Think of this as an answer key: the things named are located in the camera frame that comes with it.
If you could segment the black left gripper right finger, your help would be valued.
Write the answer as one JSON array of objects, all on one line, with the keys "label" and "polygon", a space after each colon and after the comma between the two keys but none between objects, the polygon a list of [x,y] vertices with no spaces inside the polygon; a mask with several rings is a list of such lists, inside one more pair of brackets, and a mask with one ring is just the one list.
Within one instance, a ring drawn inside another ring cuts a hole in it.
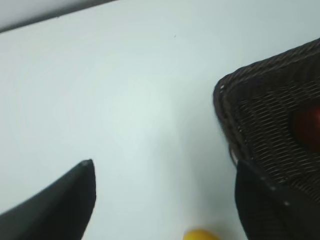
[{"label": "black left gripper right finger", "polygon": [[249,240],[318,240],[320,172],[301,173],[275,182],[240,161],[235,204]]}]

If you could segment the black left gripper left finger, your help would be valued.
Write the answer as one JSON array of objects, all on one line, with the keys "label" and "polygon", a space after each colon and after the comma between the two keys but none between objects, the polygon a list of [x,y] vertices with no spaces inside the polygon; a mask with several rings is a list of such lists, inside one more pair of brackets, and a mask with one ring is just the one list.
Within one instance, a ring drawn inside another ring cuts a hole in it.
[{"label": "black left gripper left finger", "polygon": [[2,240],[80,240],[96,203],[94,162],[83,160],[0,215]]}]

